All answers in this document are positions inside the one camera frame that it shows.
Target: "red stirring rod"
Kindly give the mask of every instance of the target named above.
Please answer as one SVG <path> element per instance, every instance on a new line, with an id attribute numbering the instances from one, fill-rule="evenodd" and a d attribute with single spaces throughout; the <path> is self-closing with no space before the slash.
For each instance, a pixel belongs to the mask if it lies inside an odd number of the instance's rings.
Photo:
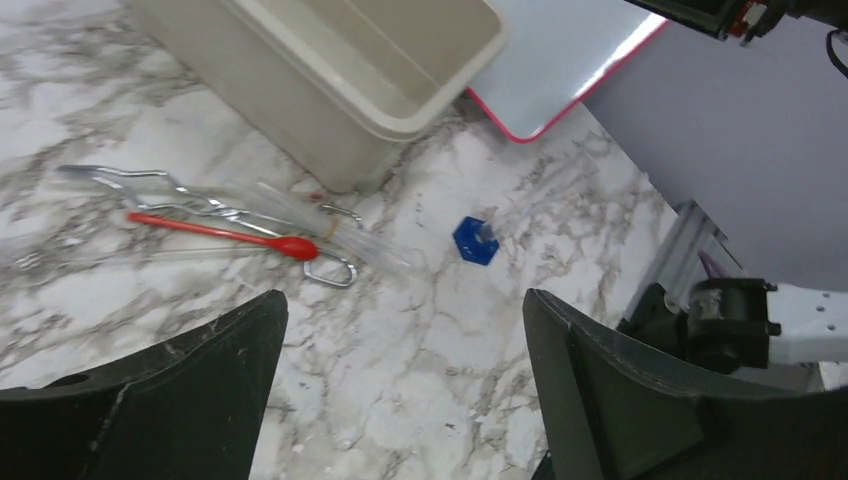
<path id="1" fill-rule="evenodd" d="M 260 237 L 247 233 L 207 227 L 205 225 L 181 222 L 179 220 L 171 220 L 170 218 L 141 212 L 132 212 L 127 214 L 127 220 L 134 223 L 152 225 L 154 227 L 172 228 L 174 230 L 183 230 L 186 232 L 200 233 L 202 235 L 211 235 L 213 237 L 229 238 L 240 242 L 254 243 L 256 245 L 272 248 L 283 255 L 287 255 L 302 262 L 314 260 L 321 254 L 321 251 L 318 250 L 318 247 L 311 240 L 301 237 Z"/>

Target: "marble tabletop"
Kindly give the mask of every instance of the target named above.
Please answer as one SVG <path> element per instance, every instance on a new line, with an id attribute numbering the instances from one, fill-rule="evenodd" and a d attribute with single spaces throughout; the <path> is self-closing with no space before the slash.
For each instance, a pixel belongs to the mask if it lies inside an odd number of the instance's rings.
<path id="1" fill-rule="evenodd" d="M 0 39 L 7 240 L 116 257 L 206 245 L 128 224 L 115 196 L 57 183 L 61 164 L 162 168 L 191 184 L 235 166 L 319 189 L 112 0 L 7 2 Z M 463 216 L 506 211 L 563 166 L 562 200 L 503 239 L 490 266 L 460 260 L 451 232 Z M 274 288 L 290 318 L 252 478 L 527 479 L 545 436 L 524 291 L 550 290 L 613 325 L 675 218 L 582 106 L 517 146 L 460 103 L 381 191 L 332 199 L 426 258 L 426 278 L 403 284 L 365 266 L 336 290 L 273 254 L 67 264 L 16 279 L 0 268 L 0 284 L 12 281 L 0 291 L 0 388 L 115 360 Z"/>

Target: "black cable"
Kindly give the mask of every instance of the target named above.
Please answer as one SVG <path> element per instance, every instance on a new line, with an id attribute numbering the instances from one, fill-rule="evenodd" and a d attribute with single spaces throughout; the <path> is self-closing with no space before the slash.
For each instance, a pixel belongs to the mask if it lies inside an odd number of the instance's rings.
<path id="1" fill-rule="evenodd" d="M 827 58 L 830 59 L 830 63 L 839 70 L 842 75 L 845 75 L 845 78 L 848 78 L 848 65 L 839 59 L 839 56 L 836 55 L 836 52 L 833 50 L 833 37 L 839 35 L 842 30 L 833 30 L 832 32 L 827 34 L 827 39 L 825 40 L 825 49 L 827 50 Z"/>

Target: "blue hexagonal base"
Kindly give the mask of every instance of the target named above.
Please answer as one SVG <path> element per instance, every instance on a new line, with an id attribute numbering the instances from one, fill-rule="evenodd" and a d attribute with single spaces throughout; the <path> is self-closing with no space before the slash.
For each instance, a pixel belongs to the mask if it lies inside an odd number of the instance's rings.
<path id="1" fill-rule="evenodd" d="M 480 233 L 483 224 L 483 220 L 465 217 L 453 232 L 453 239 L 459 249 L 459 254 L 466 262 L 488 265 L 501 247 L 497 240 L 480 241 L 477 234 Z"/>

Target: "white tray with red edge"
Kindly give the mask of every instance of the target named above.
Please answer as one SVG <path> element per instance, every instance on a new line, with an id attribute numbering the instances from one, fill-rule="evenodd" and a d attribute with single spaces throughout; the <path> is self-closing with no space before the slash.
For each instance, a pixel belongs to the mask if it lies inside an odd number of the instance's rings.
<path id="1" fill-rule="evenodd" d="M 488 0 L 510 29 L 469 94 L 517 143 L 542 136 L 666 20 L 625 0 Z"/>

